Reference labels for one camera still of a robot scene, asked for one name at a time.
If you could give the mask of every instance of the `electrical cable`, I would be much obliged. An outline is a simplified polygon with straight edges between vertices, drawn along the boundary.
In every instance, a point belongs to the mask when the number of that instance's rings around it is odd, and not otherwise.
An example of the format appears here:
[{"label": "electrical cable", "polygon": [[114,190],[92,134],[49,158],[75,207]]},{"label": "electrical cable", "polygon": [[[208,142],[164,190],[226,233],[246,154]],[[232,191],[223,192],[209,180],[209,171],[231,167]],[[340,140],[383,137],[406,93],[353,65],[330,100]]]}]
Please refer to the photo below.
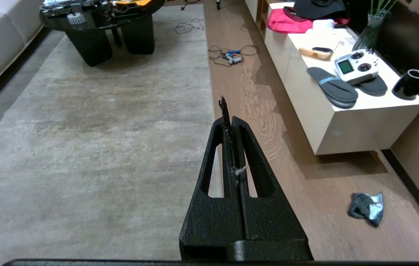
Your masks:
[{"label": "electrical cable", "polygon": [[[243,51],[243,49],[244,49],[244,48],[247,48],[247,47],[252,47],[252,48],[255,50],[255,52],[253,52],[253,53],[251,53],[251,54],[245,54],[245,53],[243,53],[243,52],[242,52],[242,51]],[[216,59],[218,59],[218,58],[220,58],[220,57],[222,57],[222,58],[224,58],[224,59],[225,59],[224,54],[228,53],[228,51],[231,51],[231,49],[228,49],[228,48],[226,48],[226,47],[224,47],[224,48],[220,48],[220,47],[218,47],[217,45],[213,45],[213,46],[211,46],[211,47],[209,48],[208,52],[219,52],[219,54],[220,54],[220,55],[219,55],[219,57],[212,57],[212,56],[209,56],[209,59],[210,59],[210,60],[212,60],[212,61],[214,62],[214,64],[216,64],[216,65],[221,65],[221,66],[225,66],[225,67],[232,67],[234,64],[232,64],[232,65],[226,65],[226,64],[222,64],[222,63],[218,63],[218,62],[216,62]],[[239,51],[240,51],[239,55],[240,55],[240,57],[242,58],[242,62],[244,62],[244,55],[245,55],[245,56],[252,56],[252,55],[256,55],[256,54],[258,54],[258,53],[259,53],[259,48],[258,48],[257,46],[255,46],[255,45],[250,45],[250,44],[248,44],[248,45],[243,46],[241,49],[239,49]]]},{"label": "electrical cable", "polygon": [[193,25],[193,22],[195,20],[198,21],[199,25],[201,25],[201,29],[202,30],[205,30],[205,27],[203,26],[203,24],[201,23],[201,21],[199,21],[199,19],[196,18],[196,17],[193,18],[192,20],[190,20],[189,22],[181,22],[181,23],[179,23],[178,25],[176,25],[173,28],[173,30],[175,30],[175,32],[178,33],[178,34],[184,34],[184,33],[191,32],[193,29],[200,29],[199,27],[195,27]]},{"label": "electrical cable", "polygon": [[196,0],[196,1],[193,1],[193,2],[186,2],[184,6],[181,6],[180,7],[181,8],[181,11],[185,10],[186,5],[188,5],[188,4],[195,4],[195,3],[198,3],[199,1],[201,1],[201,0]]}]

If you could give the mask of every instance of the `black mug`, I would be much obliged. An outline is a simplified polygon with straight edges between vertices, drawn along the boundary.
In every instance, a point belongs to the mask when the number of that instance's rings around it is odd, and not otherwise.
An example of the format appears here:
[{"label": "black mug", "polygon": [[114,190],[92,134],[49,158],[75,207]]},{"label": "black mug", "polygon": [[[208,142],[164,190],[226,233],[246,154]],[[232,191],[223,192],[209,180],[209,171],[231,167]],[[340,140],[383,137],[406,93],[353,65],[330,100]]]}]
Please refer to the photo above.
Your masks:
[{"label": "black mug", "polygon": [[419,93],[419,70],[410,69],[403,74],[393,87],[392,93],[398,98],[413,100]]}]

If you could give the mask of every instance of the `slipper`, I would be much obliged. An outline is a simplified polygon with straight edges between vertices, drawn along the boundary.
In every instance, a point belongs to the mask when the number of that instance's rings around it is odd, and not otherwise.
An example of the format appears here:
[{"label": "slipper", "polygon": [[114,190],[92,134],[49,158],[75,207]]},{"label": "slipper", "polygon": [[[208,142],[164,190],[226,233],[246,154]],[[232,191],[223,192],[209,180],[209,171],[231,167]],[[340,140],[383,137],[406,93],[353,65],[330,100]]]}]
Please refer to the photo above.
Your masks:
[{"label": "slipper", "polygon": [[318,82],[326,98],[335,106],[351,108],[356,104],[359,94],[353,86],[342,81],[341,78],[319,67],[310,67],[306,72]]},{"label": "slipper", "polygon": [[385,84],[385,81],[380,76],[356,84],[356,86],[358,86],[361,91],[365,92],[365,94],[371,96],[382,96],[388,89],[387,84]]}]

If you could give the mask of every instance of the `glass vase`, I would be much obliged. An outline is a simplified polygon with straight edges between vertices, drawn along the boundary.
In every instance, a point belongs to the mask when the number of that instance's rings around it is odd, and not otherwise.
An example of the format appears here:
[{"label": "glass vase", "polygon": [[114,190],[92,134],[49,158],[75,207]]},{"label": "glass vase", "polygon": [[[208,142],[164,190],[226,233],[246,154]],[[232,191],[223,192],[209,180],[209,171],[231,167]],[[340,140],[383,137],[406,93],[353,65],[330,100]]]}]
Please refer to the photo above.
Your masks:
[{"label": "glass vase", "polygon": [[390,12],[385,10],[382,10],[379,16],[368,14],[367,26],[360,34],[352,50],[365,49],[368,53],[372,54],[375,50],[375,45],[377,44],[382,23],[389,14]]}]

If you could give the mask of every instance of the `beige rug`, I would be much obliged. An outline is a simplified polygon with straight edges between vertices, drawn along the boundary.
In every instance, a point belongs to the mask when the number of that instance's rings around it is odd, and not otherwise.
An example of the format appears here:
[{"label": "beige rug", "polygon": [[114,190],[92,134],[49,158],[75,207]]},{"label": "beige rug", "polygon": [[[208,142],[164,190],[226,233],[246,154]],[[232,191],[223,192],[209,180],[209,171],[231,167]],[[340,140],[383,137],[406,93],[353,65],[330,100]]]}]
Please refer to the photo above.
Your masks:
[{"label": "beige rug", "polygon": [[[87,66],[67,37],[0,122],[0,265],[17,258],[179,259],[214,121],[206,32],[154,14],[155,53]],[[221,194],[219,165],[212,184]]]}]

